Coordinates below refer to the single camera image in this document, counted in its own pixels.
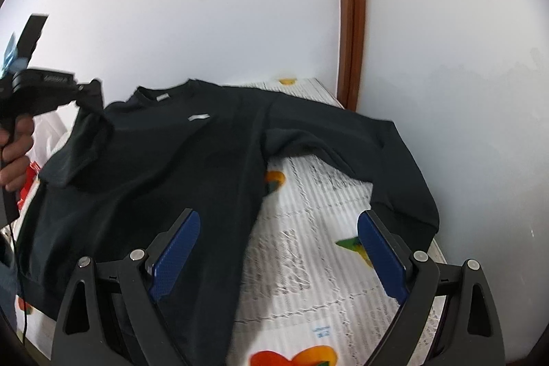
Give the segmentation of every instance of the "black handle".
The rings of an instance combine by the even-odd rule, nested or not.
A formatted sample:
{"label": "black handle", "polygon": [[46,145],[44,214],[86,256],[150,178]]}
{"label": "black handle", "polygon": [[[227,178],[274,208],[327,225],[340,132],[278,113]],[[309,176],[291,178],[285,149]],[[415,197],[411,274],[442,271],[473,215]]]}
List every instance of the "black handle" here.
{"label": "black handle", "polygon": [[[15,119],[5,118],[0,120],[2,128],[9,132],[9,140],[6,146],[14,141],[15,134]],[[0,157],[0,169],[7,166],[7,163],[2,157]],[[5,187],[2,188],[2,194],[0,194],[0,228],[12,223],[19,217],[19,209],[17,207],[17,191],[6,191]]]}

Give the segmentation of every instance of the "orange heart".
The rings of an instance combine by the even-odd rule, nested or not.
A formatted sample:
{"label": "orange heart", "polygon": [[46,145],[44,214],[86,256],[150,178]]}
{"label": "orange heart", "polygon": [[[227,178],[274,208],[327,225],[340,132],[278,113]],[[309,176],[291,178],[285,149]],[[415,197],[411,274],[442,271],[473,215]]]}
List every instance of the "orange heart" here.
{"label": "orange heart", "polygon": [[261,351],[250,357],[250,366],[336,366],[338,356],[330,346],[313,346],[299,352],[292,360],[273,351]]}

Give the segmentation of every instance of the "black cable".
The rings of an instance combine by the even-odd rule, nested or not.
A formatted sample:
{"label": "black cable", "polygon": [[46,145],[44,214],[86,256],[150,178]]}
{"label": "black cable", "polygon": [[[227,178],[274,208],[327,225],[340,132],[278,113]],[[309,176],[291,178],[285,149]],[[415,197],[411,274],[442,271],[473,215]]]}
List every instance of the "black cable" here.
{"label": "black cable", "polygon": [[21,279],[21,268],[19,266],[19,257],[17,256],[17,248],[15,243],[15,237],[13,237],[13,228],[12,223],[9,223],[9,232],[12,236],[13,242],[13,256],[15,257],[15,265],[17,267],[17,281],[19,283],[19,288],[21,289],[21,299],[23,300],[23,316],[25,319],[25,325],[23,327],[23,346],[25,346],[25,340],[27,337],[27,301],[25,299],[25,291],[23,290],[23,280]]}

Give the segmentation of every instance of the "white wall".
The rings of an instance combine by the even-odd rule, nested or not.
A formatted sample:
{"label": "white wall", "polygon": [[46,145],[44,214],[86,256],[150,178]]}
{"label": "white wall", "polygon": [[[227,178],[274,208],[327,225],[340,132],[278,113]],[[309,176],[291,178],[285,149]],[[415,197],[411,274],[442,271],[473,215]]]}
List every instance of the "white wall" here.
{"label": "white wall", "polygon": [[549,0],[368,0],[359,111],[396,122],[508,359],[549,322]]}
{"label": "white wall", "polygon": [[31,13],[50,14],[31,65],[101,78],[108,102],[189,77],[316,76],[336,89],[339,0],[6,0],[2,49]]}

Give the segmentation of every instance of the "silver screw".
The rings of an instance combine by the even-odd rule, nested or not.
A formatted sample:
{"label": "silver screw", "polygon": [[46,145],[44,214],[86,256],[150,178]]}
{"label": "silver screw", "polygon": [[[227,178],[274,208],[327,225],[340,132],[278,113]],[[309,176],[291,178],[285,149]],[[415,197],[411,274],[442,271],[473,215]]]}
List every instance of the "silver screw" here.
{"label": "silver screw", "polygon": [[427,262],[429,256],[424,251],[418,250],[413,254],[413,258],[418,262]]}
{"label": "silver screw", "polygon": [[145,251],[141,250],[140,248],[130,253],[130,259],[132,261],[140,261],[141,259],[143,259],[143,256],[145,256]]}
{"label": "silver screw", "polygon": [[478,270],[480,268],[480,264],[478,261],[475,261],[474,259],[469,259],[467,261],[467,265],[471,270]]}
{"label": "silver screw", "polygon": [[92,262],[92,259],[89,256],[82,256],[78,260],[78,266],[80,268],[87,267],[90,264],[90,262]]}

